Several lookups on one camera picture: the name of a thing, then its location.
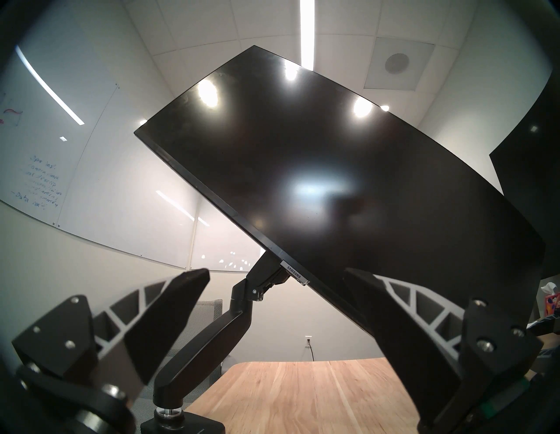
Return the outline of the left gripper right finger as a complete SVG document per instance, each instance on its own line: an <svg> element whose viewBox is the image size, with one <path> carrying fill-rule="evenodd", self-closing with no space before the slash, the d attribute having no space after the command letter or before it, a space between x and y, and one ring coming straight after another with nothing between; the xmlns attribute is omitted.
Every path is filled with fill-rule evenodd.
<svg viewBox="0 0 560 434"><path fill-rule="evenodd" d="M465 307L416 284L347 268L352 292L419 415L419 433L505 433L542 341L488 298Z"/></svg>

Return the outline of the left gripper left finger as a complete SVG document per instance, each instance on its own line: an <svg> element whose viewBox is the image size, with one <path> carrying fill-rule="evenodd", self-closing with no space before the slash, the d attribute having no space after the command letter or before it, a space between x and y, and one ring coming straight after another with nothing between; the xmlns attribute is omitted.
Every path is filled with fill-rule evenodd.
<svg viewBox="0 0 560 434"><path fill-rule="evenodd" d="M18 335L12 346L24 372L85 386L145 386L186 327L210 280L208 269L184 272L153 286L135 288L97 314L85 295L61 302Z"/></svg>

